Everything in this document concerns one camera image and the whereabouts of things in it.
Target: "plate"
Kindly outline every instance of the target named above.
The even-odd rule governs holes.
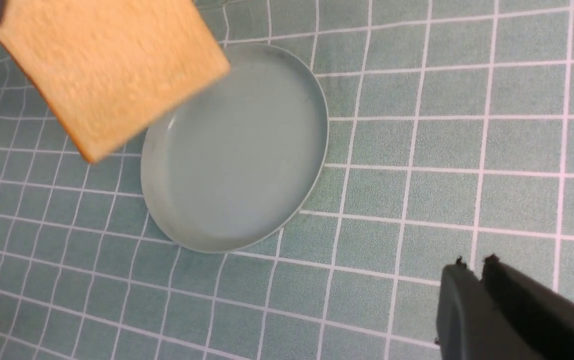
[[[252,245],[300,209],[328,143],[325,96],[295,55],[226,48],[231,73],[150,126],[142,192],[158,227],[202,253]]]

